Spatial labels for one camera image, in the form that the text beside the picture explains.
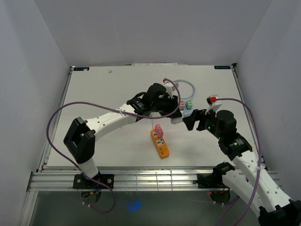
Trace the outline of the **blue round power socket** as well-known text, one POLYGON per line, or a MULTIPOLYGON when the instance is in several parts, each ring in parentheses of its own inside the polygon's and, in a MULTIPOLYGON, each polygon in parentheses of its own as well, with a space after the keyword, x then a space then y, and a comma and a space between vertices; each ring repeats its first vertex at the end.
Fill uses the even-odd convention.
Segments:
POLYGON ((191 108, 191 109, 184 108, 182 110, 183 118, 189 117, 192 113, 193 113, 193 108, 191 108))

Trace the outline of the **brown pink plug adapter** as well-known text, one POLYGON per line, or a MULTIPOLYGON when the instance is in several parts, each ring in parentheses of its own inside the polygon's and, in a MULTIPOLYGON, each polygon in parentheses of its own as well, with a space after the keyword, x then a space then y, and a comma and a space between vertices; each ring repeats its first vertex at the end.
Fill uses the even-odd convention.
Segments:
POLYGON ((179 109, 182 111, 182 110, 185 109, 185 107, 186 107, 186 102, 185 102, 184 100, 181 100, 181 101, 180 101, 179 109))

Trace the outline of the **green plug adapter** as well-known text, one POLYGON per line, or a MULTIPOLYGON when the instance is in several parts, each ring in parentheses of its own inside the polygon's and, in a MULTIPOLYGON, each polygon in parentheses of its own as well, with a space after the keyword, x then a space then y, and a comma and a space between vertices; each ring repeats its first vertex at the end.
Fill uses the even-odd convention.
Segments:
POLYGON ((186 101, 186 109, 191 110, 193 108, 193 102, 192 100, 187 100, 186 101))

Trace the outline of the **pink square plug adapter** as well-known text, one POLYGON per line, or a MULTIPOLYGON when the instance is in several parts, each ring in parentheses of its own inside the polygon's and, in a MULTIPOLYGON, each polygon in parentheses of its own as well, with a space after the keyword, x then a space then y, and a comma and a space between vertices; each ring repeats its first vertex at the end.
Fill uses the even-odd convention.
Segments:
POLYGON ((155 125, 155 131, 156 131, 156 134, 157 134, 157 136, 158 136, 159 138, 162 138, 162 137, 163 137, 164 132, 163 132, 163 129, 162 129, 162 127, 161 127, 160 124, 156 124, 156 125, 155 125))

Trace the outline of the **orange power strip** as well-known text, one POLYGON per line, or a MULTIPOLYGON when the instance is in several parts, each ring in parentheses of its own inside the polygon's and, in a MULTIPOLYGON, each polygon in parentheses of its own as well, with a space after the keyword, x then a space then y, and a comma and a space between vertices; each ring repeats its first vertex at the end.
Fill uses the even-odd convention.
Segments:
POLYGON ((170 155, 170 151, 168 149, 168 146, 165 143, 164 138, 160 138, 157 134, 157 132, 153 129, 150 132, 150 136, 153 140, 153 143, 155 145, 155 148, 160 156, 161 159, 167 158, 170 155))

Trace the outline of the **white cube charger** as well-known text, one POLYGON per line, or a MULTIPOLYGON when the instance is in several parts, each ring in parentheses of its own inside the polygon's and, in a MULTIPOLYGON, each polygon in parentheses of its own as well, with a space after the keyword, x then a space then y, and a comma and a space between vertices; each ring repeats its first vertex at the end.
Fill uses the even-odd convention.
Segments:
POLYGON ((176 124, 182 123, 182 122, 183 122, 182 120, 183 120, 183 117, 172 118, 172 119, 171 119, 171 123, 172 123, 173 125, 176 125, 176 124))

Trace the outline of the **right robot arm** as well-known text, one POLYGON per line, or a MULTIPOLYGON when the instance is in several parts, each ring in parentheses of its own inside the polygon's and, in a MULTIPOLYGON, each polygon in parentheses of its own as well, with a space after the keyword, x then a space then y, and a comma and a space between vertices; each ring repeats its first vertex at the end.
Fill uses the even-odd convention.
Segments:
POLYGON ((227 110, 194 110, 183 119, 188 130, 207 130, 218 139, 221 151, 230 159, 213 168, 204 177, 197 176, 194 183, 199 187, 232 189, 258 217, 261 226, 299 226, 301 224, 301 202, 288 196, 257 165, 259 158, 248 141, 237 132, 234 114, 227 110))

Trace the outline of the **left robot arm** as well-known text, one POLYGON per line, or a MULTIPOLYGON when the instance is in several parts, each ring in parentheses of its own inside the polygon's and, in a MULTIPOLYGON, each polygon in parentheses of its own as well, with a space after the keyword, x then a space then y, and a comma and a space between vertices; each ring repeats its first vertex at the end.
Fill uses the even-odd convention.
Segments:
POLYGON ((117 109, 95 118, 84 120, 78 117, 72 121, 63 143, 89 188, 97 187, 100 182, 100 173, 93 160, 96 141, 118 128, 141 119, 151 119, 152 113, 159 113, 159 119, 181 118, 181 98, 179 94, 174 94, 178 91, 177 83, 164 79, 163 84, 153 83, 146 92, 137 94, 117 109))

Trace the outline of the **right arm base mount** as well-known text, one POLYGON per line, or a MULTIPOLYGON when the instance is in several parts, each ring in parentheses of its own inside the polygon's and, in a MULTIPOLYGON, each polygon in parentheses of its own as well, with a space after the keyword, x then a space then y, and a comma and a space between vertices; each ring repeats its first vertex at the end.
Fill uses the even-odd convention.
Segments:
POLYGON ((193 184, 197 184, 198 188, 229 188, 222 181, 222 175, 219 174, 197 174, 197 179, 193 180, 193 184))

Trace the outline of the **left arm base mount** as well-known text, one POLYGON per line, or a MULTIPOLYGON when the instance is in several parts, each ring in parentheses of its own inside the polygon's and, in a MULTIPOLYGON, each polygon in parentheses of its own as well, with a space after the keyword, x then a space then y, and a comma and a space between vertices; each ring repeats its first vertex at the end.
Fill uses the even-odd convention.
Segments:
MULTIPOLYGON (((93 180, 98 181, 102 184, 105 184, 107 187, 110 187, 111 189, 113 189, 114 188, 114 178, 115 178, 114 174, 100 174, 99 173, 98 175, 96 175, 93 178, 93 180)), ((106 187, 100 185, 97 182, 87 179, 82 174, 76 174, 74 176, 72 188, 73 189, 97 189, 97 188, 106 189, 106 187)))

